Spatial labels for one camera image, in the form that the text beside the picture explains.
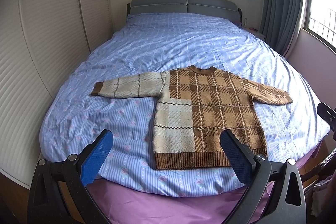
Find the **plaid sweater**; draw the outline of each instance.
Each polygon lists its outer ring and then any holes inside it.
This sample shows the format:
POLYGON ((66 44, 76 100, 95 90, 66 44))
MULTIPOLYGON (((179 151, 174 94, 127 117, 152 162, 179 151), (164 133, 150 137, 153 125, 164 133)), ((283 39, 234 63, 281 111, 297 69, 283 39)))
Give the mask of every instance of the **plaid sweater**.
POLYGON ((229 166, 219 143, 224 129, 230 129, 253 153, 267 155, 253 99, 271 105, 293 102, 281 89, 214 67, 195 66, 99 82, 91 94, 159 98, 153 134, 157 169, 229 166))

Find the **nightstand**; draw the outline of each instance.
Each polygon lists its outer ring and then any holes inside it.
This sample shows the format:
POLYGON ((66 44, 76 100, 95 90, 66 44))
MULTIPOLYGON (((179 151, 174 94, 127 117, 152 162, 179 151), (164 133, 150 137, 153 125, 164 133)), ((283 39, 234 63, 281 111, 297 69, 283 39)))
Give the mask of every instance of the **nightstand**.
POLYGON ((256 38, 259 38, 260 40, 265 42, 266 37, 262 33, 250 30, 249 28, 244 28, 244 30, 248 31, 249 33, 253 34, 256 38))

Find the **sweater sleeve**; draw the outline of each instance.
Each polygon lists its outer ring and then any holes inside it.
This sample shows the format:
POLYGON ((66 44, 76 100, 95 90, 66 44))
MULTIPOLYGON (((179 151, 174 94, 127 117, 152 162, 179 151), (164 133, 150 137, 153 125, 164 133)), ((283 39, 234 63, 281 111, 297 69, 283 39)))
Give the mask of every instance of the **sweater sleeve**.
POLYGON ((241 79, 244 89, 256 100, 269 105, 293 103, 287 91, 260 84, 245 78, 241 79))
POLYGON ((166 72, 145 72, 119 77, 95 84, 91 95, 109 98, 158 97, 166 79, 166 72))

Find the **blue bedsheet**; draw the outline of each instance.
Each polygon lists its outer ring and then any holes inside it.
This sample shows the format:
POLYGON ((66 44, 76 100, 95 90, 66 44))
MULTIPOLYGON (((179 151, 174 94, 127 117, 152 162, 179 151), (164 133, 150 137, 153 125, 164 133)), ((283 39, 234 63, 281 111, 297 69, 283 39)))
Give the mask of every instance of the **blue bedsheet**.
POLYGON ((79 154, 103 129, 114 147, 99 174, 139 191, 205 196, 241 187, 232 168, 154 170, 153 114, 156 98, 90 96, 95 82, 147 71, 196 65, 233 72, 287 90, 284 106, 254 102, 269 159, 301 158, 329 131, 317 116, 320 102, 304 78, 264 42, 226 19, 187 13, 129 16, 126 26, 97 48, 61 87, 40 133, 43 155, 61 161, 79 154))

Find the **sweater collar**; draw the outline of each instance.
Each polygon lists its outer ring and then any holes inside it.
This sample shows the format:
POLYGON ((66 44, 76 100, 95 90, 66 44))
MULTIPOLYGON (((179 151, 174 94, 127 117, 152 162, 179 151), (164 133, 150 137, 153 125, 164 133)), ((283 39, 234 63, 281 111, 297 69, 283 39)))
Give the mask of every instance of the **sweater collar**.
POLYGON ((188 67, 190 70, 192 70, 193 72, 199 74, 199 75, 208 75, 208 74, 212 74, 217 68, 211 66, 209 69, 199 69, 196 68, 194 65, 191 65, 188 67))

